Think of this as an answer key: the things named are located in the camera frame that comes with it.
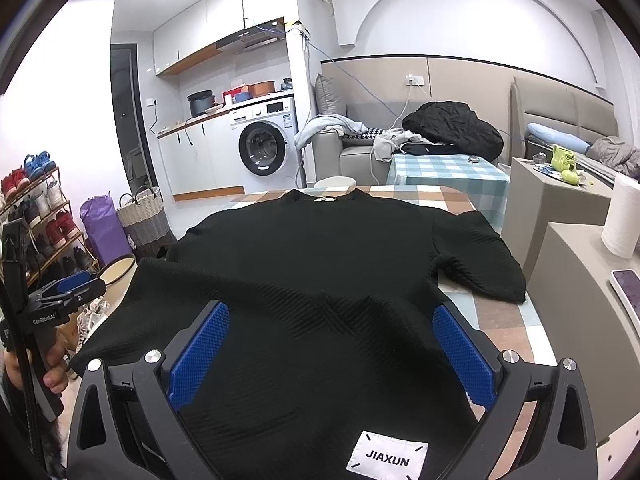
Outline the person's left hand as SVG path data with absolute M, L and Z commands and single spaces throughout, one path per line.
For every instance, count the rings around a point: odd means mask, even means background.
M 67 365 L 64 361 L 66 353 L 65 339 L 60 334 L 56 334 L 55 344 L 47 353 L 47 362 L 50 366 L 47 373 L 43 376 L 43 383 L 54 393 L 62 393 L 68 385 L 68 377 L 66 374 Z M 13 351 L 3 351 L 4 374 L 9 377 L 9 381 L 17 390 L 23 389 L 23 381 L 21 375 L 20 364 L 17 361 L 17 355 Z

